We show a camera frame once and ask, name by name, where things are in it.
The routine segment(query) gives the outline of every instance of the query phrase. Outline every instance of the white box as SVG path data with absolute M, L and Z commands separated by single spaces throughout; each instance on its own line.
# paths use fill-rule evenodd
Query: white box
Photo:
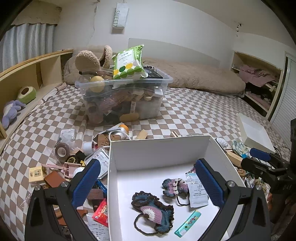
M 112 241 L 151 241 L 159 237 L 162 241 L 180 241 L 174 234 L 192 214 L 189 206 L 177 206 L 176 199 L 168 203 L 163 199 L 162 182 L 167 178 L 185 178 L 193 164 L 205 158 L 209 165 L 219 171 L 226 181 L 233 180 L 244 186 L 233 165 L 210 135 L 174 137 L 164 139 L 144 139 L 116 141 L 111 144 L 108 173 L 108 222 Z M 174 206 L 173 228 L 165 235 L 145 236 L 134 228 L 138 211 L 131 201 L 135 192 L 144 191 L 160 198 L 165 205 Z M 234 217 L 222 240 L 227 240 L 237 223 L 242 205 L 236 209 Z M 209 199 L 209 205 L 199 208 L 201 217 L 182 237 L 183 241 L 196 241 L 218 212 Z M 140 218 L 137 226 L 144 232 L 154 232 L 155 224 Z
M 262 125 L 241 113 L 237 113 L 237 121 L 239 123 L 239 130 L 244 145 L 267 153 L 276 153 L 271 140 Z

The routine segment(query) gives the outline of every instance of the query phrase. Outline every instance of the purple plush toy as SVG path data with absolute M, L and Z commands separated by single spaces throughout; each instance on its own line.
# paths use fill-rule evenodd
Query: purple plush toy
M 2 125 L 4 129 L 8 128 L 9 124 L 16 118 L 17 111 L 24 106 L 26 105 L 19 100 L 12 100 L 5 104 L 2 118 Z

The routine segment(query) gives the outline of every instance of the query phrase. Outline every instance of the gray curtain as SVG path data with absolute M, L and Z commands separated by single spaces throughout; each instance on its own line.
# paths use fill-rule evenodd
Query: gray curtain
M 51 53 L 55 26 L 25 23 L 8 30 L 0 41 L 0 72 L 27 59 Z

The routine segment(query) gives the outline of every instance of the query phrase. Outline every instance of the clear plastic storage bin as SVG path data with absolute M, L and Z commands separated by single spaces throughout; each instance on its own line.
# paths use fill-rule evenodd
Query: clear plastic storage bin
M 163 79 L 113 80 L 112 69 L 99 70 L 96 75 L 104 81 L 91 82 L 95 73 L 81 75 L 75 82 L 79 88 L 89 117 L 89 123 L 117 124 L 156 117 L 163 96 L 173 78 L 154 69 Z

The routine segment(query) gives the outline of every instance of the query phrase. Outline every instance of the red snack wrapper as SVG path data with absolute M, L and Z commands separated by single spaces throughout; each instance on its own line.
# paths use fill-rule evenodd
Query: red snack wrapper
M 104 198 L 104 200 L 101 202 L 100 206 L 93 214 L 92 218 L 96 222 L 108 227 L 108 206 L 106 198 Z

